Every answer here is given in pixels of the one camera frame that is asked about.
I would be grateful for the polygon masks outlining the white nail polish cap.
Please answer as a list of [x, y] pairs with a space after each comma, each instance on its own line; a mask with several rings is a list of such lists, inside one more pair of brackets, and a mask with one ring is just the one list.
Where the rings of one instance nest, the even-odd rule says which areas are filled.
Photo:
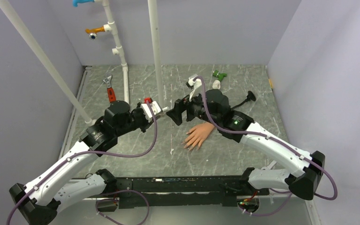
[[166, 112], [168, 112], [170, 110], [170, 108], [167, 106], [167, 107], [164, 107], [163, 109], [162, 109], [162, 112], [163, 113], [166, 113]]

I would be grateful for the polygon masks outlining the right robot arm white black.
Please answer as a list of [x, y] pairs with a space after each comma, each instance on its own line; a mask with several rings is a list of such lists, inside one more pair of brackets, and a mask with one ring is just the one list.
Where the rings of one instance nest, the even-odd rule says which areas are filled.
[[201, 94], [193, 98], [186, 96], [175, 101], [167, 116], [179, 126], [182, 124], [183, 112], [187, 115], [187, 121], [194, 118], [208, 121], [207, 113], [210, 113], [223, 137], [260, 150], [284, 167], [279, 170], [247, 168], [239, 183], [244, 194], [250, 195], [257, 189], [274, 188], [287, 189], [304, 200], [312, 200], [317, 195], [325, 165], [323, 153], [298, 149], [276, 137], [253, 118], [232, 109], [228, 97], [219, 90], [207, 91], [206, 97], [207, 109], [204, 108]]

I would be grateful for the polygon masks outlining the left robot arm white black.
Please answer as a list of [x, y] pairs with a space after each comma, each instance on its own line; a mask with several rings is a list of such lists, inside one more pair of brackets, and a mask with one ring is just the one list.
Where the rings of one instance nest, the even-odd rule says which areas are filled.
[[54, 165], [27, 184], [14, 184], [9, 192], [30, 225], [47, 225], [68, 206], [84, 198], [112, 196], [117, 191], [117, 180], [107, 170], [100, 169], [89, 178], [69, 184], [69, 181], [88, 164], [102, 155], [109, 155], [118, 138], [137, 129], [145, 132], [157, 125], [162, 113], [158, 102], [146, 98], [136, 108], [116, 100], [105, 109], [104, 115], [80, 136], [79, 141]]

